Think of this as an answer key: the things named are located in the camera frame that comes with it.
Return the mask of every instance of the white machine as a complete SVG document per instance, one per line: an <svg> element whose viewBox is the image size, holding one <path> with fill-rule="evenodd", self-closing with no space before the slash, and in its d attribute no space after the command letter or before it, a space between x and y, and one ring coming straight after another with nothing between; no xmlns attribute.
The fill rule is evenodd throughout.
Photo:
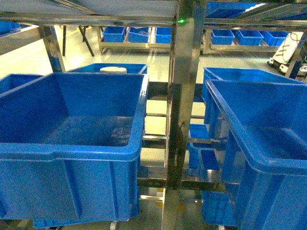
<svg viewBox="0 0 307 230"><path fill-rule="evenodd" d="M299 41L301 40L302 35L303 32L289 33L274 56L270 58L268 64L277 69L281 74L285 74L288 71L290 60L298 46Z"/></svg>

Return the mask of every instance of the white lid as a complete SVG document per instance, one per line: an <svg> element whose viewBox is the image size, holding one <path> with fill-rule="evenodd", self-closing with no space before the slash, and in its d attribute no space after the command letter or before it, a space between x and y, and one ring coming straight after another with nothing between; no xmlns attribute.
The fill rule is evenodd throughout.
<svg viewBox="0 0 307 230"><path fill-rule="evenodd" d="M100 73L108 74L108 73L118 73L118 74L125 74L127 73L127 69L124 67L104 67L100 69Z"/></svg>

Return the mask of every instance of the stainless steel rack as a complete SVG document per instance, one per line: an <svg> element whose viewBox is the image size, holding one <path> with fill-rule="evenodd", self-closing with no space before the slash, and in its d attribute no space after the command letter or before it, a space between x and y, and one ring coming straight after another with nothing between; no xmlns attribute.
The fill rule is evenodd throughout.
<svg viewBox="0 0 307 230"><path fill-rule="evenodd" d="M159 26L172 28L170 44L170 63L168 83L151 82L149 100L167 100L166 134L144 136L146 148L165 149L165 167L142 167L138 173L138 185L144 187L164 188L163 197L149 197L149 200L163 202L162 229L174 230L179 205L180 189L224 191L218 171L207 172L208 177L190 177L183 169L188 141L208 142L203 139L188 139L189 124L193 102L200 101L201 85L196 84L197 68L201 50L203 29L247 29L247 30L279 30L302 31L304 35L290 63L287 76L294 76L295 66L302 60L300 51L307 36L306 21L266 20L256 16L274 11L274 16L281 14L280 7L288 9L289 3L306 3L304 0L287 0L273 3L261 8L261 11L250 12L246 18L240 19L206 19L206 0L156 0L159 2L175 2L175 14L170 17L155 16L114 16L99 15L94 9L78 4L75 0L50 0L59 6L76 12L73 14L39 14L39 13L7 13L0 12L0 19L40 25L39 36L44 39L46 50L54 72L65 71L59 44L51 24L76 24L97 26ZM248 2L248 0L221 0L223 2Z"/></svg>

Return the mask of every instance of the blue plastic bin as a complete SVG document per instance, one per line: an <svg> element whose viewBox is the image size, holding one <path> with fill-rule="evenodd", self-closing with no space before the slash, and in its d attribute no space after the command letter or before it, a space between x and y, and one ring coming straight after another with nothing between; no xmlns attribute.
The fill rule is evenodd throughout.
<svg viewBox="0 0 307 230"><path fill-rule="evenodd" d="M211 41L214 45L231 45L234 38L231 30L213 30L211 35Z"/></svg>
<svg viewBox="0 0 307 230"><path fill-rule="evenodd" d="M255 5L257 3L208 2L206 18L232 18Z"/></svg>
<svg viewBox="0 0 307 230"><path fill-rule="evenodd" d="M15 33L21 30L18 23L0 21L0 35L7 33Z"/></svg>
<svg viewBox="0 0 307 230"><path fill-rule="evenodd" d="M147 87L147 75L54 73L2 94L0 218L128 220Z"/></svg>
<svg viewBox="0 0 307 230"><path fill-rule="evenodd" d="M307 85L209 80L209 136L239 229L306 228Z"/></svg>
<svg viewBox="0 0 307 230"><path fill-rule="evenodd" d="M209 139L207 128L203 124L190 124L189 138ZM212 148L211 144L188 143L189 150L189 169L197 169L199 164L199 148Z"/></svg>
<svg viewBox="0 0 307 230"><path fill-rule="evenodd" d="M263 40L263 36L258 31L233 30L232 31L240 45L259 46Z"/></svg>
<svg viewBox="0 0 307 230"><path fill-rule="evenodd" d="M171 28L157 28L155 31L156 43L171 43Z"/></svg>
<svg viewBox="0 0 307 230"><path fill-rule="evenodd" d="M146 43L149 39L149 28L134 28L130 27L128 32L128 41Z"/></svg>
<svg viewBox="0 0 307 230"><path fill-rule="evenodd" d="M76 69L72 69L68 72L72 73L99 73L101 68L104 67L124 67L127 69L127 73L146 74L147 64L127 64L127 63L94 63L87 66L82 66Z"/></svg>
<svg viewBox="0 0 307 230"><path fill-rule="evenodd" d="M213 149L199 149L200 177L207 175L207 170L219 170ZM202 191L203 201L201 212L207 224L236 226L229 197L223 192Z"/></svg>
<svg viewBox="0 0 307 230"><path fill-rule="evenodd" d="M130 217L135 217L140 213L140 205L139 199L137 199L137 203L131 206ZM100 222L101 220L34 220L33 227L36 229L45 229L51 227L58 227L58 226L67 226L67 225L75 225L75 224L86 224L91 222Z"/></svg>
<svg viewBox="0 0 307 230"><path fill-rule="evenodd" d="M104 42L124 42L126 36L126 27L108 26L104 32Z"/></svg>
<svg viewBox="0 0 307 230"><path fill-rule="evenodd" d="M288 36L287 32L282 31L261 31L260 33L269 46L280 46Z"/></svg>
<svg viewBox="0 0 307 230"><path fill-rule="evenodd" d="M204 123L210 123L210 110L211 105L207 104L209 92L205 85L206 81L212 80L225 80L225 81L264 81L264 82L279 82L279 83L293 83L304 84L301 81L286 78L284 76L274 74L260 69L228 69L228 68L204 68L204 78L202 85L201 96L206 103L206 113Z"/></svg>
<svg viewBox="0 0 307 230"><path fill-rule="evenodd" d="M307 13L297 14L286 18L281 18L280 20L302 20L305 21L307 19Z"/></svg>
<svg viewBox="0 0 307 230"><path fill-rule="evenodd" d="M38 74L9 74L0 80L0 94L40 78L41 76Z"/></svg>

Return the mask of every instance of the floor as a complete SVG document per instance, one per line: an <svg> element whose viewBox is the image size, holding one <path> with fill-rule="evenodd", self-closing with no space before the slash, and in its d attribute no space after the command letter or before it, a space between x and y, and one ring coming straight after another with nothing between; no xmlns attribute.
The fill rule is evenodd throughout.
<svg viewBox="0 0 307 230"><path fill-rule="evenodd" d="M60 47L62 46L62 30L56 26ZM70 70L91 63L147 63L150 81L167 81L168 62L167 53L156 50L133 51L133 50L108 50L100 54L96 30L86 32L89 43L92 46L95 57L91 57L82 36L77 27L68 27L66 56L64 59L65 69ZM202 83L204 67L229 67L229 68L253 68L276 72L266 62L272 54L249 53L249 52L220 52L214 55L201 56L199 61L197 83ZM0 79L10 73L36 73L47 75L52 72L47 53L42 40L14 50L0 56ZM204 104L194 103L193 115L204 115ZM148 113L166 113L166 103L160 101L148 101ZM192 120L192 123L202 123L202 120ZM147 117L146 133L165 133L165 118ZM188 153L186 154L185 167L187 167ZM164 165L164 151L161 149L143 149L141 153L142 165ZM150 189L146 193L156 195L156 189ZM182 191L182 199L195 197L193 191ZM162 208L161 204L154 201L141 201L141 214L128 222L119 224L120 230L156 230L160 229ZM110 222L98 222L82 225L66 226L64 230L107 230ZM182 202L177 217L178 230L203 230L217 229L207 226L201 217L201 203Z"/></svg>

